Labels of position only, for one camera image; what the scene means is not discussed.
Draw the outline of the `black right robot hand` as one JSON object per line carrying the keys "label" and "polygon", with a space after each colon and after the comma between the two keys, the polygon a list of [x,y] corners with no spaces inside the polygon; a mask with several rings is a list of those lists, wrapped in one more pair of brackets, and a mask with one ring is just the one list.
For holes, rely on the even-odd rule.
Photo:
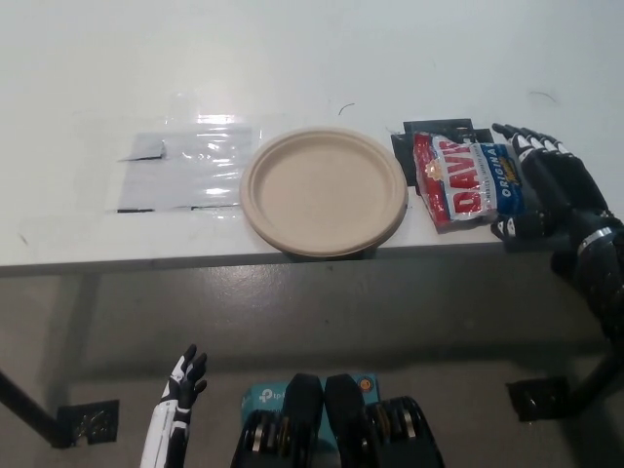
{"label": "black right robot hand", "polygon": [[601,235],[623,230],[583,161],[549,135],[494,123],[511,144],[524,182],[537,203],[520,214],[501,214],[490,226],[508,245],[566,239],[574,251]]}

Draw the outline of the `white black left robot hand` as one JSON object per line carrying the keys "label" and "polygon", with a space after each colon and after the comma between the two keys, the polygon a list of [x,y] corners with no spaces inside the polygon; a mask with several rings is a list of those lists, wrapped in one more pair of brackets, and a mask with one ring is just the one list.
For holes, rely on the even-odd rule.
{"label": "white black left robot hand", "polygon": [[140,468],[183,467],[189,440],[192,408],[206,389],[207,354],[191,344],[168,377],[152,412]]}

